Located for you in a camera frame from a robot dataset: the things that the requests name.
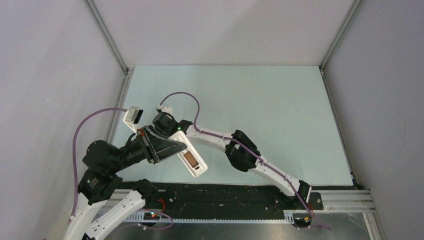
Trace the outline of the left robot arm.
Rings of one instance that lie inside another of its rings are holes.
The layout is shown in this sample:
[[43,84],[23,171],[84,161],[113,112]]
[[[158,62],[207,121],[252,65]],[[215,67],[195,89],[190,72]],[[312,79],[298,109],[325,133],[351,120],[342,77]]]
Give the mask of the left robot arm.
[[64,239],[103,240],[135,211],[154,207],[158,188],[141,179],[119,203],[93,220],[122,183],[119,171],[143,160],[157,163],[187,149],[187,143],[158,135],[150,126],[138,128],[120,148],[103,140],[92,142],[82,160],[87,170],[76,186],[76,206]]

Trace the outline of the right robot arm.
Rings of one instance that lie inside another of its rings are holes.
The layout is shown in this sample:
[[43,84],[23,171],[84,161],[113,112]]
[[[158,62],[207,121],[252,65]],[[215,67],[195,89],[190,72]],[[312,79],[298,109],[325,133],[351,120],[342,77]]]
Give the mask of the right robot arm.
[[267,179],[287,197],[291,197],[290,202],[297,209],[303,209],[311,201],[312,187],[274,166],[241,130],[233,133],[214,131],[199,127],[188,120],[178,122],[170,114],[163,112],[155,116],[152,124],[166,137],[182,132],[192,143],[223,151],[233,168],[241,172],[255,173]]

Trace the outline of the white remote control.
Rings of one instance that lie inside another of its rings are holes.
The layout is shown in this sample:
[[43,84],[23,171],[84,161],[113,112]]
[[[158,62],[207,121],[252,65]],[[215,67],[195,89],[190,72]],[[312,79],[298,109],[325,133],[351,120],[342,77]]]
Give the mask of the white remote control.
[[193,177],[197,178],[208,170],[207,164],[182,130],[177,131],[168,139],[185,145],[185,148],[176,155]]

